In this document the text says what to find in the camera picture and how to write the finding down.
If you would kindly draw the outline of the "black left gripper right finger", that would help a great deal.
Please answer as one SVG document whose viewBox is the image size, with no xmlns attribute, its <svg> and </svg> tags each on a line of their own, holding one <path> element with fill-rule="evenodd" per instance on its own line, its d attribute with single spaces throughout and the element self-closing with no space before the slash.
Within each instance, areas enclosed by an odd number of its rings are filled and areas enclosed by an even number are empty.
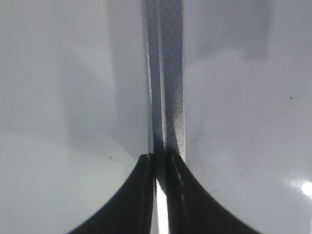
<svg viewBox="0 0 312 234">
<path fill-rule="evenodd" d="M 166 152 L 165 179 L 170 233 L 258 233 L 210 196 L 174 151 Z"/>
</svg>

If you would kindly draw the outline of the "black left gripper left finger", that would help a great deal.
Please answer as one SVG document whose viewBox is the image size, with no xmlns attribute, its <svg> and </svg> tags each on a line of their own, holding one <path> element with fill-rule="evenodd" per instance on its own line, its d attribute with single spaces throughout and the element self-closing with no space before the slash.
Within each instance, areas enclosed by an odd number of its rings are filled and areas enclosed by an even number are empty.
<svg viewBox="0 0 312 234">
<path fill-rule="evenodd" d="M 155 157 L 141 155 L 120 189 L 72 234 L 149 234 L 155 185 Z"/>
</svg>

